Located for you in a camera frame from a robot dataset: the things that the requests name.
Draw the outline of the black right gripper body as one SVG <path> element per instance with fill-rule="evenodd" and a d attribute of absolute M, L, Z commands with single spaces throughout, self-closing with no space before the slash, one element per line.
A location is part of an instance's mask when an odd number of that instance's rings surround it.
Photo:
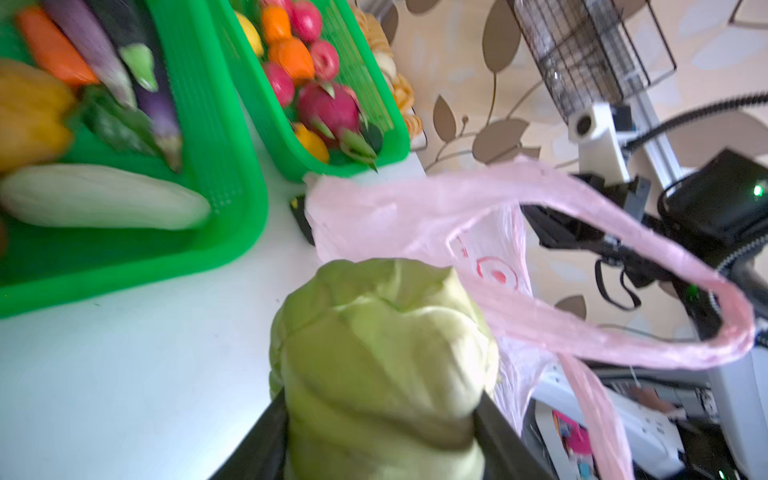
<path fill-rule="evenodd" d="M 637 176 L 627 183 L 610 185 L 597 174 L 578 174 L 578 179 L 622 208 L 643 226 L 661 234 L 661 221 L 645 213 L 651 181 Z M 624 246 L 616 237 L 557 210 L 524 205 L 522 212 L 539 239 L 539 244 L 555 250 L 588 250 L 611 266 L 621 266 L 637 288 L 655 281 L 670 281 L 672 273 Z"/>

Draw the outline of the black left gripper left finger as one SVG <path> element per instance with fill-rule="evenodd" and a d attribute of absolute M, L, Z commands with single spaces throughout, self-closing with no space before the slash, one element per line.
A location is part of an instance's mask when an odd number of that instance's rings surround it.
<path fill-rule="evenodd" d="M 288 412 L 280 391 L 210 480 L 280 480 L 288 440 Z"/>

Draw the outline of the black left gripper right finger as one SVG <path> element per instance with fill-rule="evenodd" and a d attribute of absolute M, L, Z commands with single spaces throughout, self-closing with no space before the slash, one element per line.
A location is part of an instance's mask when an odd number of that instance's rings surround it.
<path fill-rule="evenodd" d="M 484 479 L 550 480 L 494 401 L 483 393 L 473 412 L 475 439 L 485 458 Z"/>

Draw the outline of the green cabbage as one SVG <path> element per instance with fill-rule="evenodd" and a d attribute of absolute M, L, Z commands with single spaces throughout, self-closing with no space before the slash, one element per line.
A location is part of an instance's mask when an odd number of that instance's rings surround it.
<path fill-rule="evenodd" d="M 288 413 L 289 479 L 479 479 L 474 410 L 499 350 L 457 272 L 338 260 L 275 315 L 272 394 Z"/>

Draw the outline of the pink plastic bag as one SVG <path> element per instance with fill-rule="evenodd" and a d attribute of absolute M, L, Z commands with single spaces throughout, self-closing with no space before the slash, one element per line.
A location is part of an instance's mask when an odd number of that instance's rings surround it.
<path fill-rule="evenodd" d="M 582 220 L 724 296 L 725 333 L 698 343 L 660 342 L 598 328 L 538 300 L 526 263 L 524 205 Z M 407 258 L 454 268 L 494 334 L 510 341 L 514 353 L 532 351 L 538 357 L 503 388 L 506 399 L 526 404 L 549 358 L 556 357 L 606 479 L 632 478 L 632 457 L 624 425 L 588 361 L 704 370 L 737 361 L 753 347 L 754 315 L 739 288 L 583 181 L 525 157 L 371 185 L 319 176 L 307 192 L 306 216 L 324 262 Z"/>

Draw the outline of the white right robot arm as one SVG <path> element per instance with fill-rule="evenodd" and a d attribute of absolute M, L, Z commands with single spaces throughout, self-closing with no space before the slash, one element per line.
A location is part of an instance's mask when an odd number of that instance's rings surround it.
<path fill-rule="evenodd" d="M 631 179 L 626 160 L 656 137 L 685 124 L 742 107 L 766 104 L 764 92 L 714 102 L 681 113 L 632 140 L 618 137 L 631 121 L 626 105 L 596 102 L 567 116 L 570 138 L 579 148 L 579 179 L 616 204 L 655 234 L 670 240 L 705 262 L 747 298 L 755 318 L 767 316 L 767 284 L 750 261 L 767 245 L 766 167 L 732 149 L 719 152 L 699 171 L 671 183 L 657 199 L 657 216 L 644 213 L 647 181 Z M 597 255 L 595 279 L 607 294 L 604 265 L 618 266 L 622 282 L 644 288 L 669 282 L 702 335 L 712 340 L 726 331 L 725 298 L 696 285 L 660 263 L 647 259 L 617 237 L 552 209 L 526 206 L 523 212 L 542 246 L 556 250 L 585 250 Z"/>

